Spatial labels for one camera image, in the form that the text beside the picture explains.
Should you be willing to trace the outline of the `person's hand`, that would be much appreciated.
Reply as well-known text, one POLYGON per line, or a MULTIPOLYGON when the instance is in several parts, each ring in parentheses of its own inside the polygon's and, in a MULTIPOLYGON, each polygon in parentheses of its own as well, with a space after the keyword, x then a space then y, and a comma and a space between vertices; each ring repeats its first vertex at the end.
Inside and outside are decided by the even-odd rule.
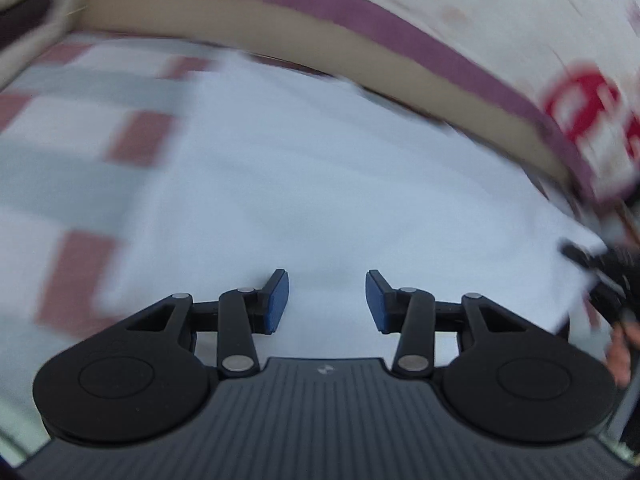
POLYGON ((639 349, 640 327, 638 323, 614 325, 611 342, 605 353, 605 366, 612 374, 616 386, 626 388, 631 381, 631 350, 639 349))

